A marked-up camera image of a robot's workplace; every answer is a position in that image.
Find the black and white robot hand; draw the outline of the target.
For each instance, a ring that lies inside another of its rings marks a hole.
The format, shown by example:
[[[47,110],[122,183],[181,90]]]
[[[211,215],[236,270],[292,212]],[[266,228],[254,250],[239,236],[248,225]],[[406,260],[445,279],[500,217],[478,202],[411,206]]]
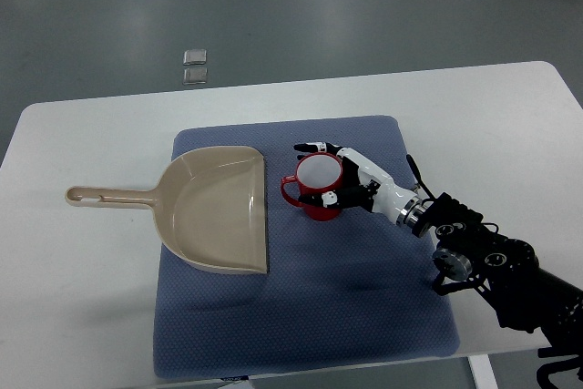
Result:
[[[342,163],[343,182],[338,189],[326,189],[322,194],[305,194],[298,201],[306,206],[345,210],[361,207],[384,215],[397,226],[413,227],[425,212],[419,196],[398,186],[394,178],[353,148],[327,142],[300,143],[294,149],[306,155],[323,152]]]

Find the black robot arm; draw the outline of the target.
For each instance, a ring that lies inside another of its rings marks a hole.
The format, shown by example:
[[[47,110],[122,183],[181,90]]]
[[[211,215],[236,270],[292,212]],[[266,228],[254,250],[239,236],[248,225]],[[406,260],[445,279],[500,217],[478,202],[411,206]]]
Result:
[[[545,335],[549,345],[538,355],[547,363],[537,370],[539,387],[553,387],[554,374],[582,371],[581,289],[541,269],[529,243],[501,234],[495,223],[446,193],[429,194],[405,212],[402,223],[414,236],[432,231],[437,238],[437,294],[474,290],[501,327]]]

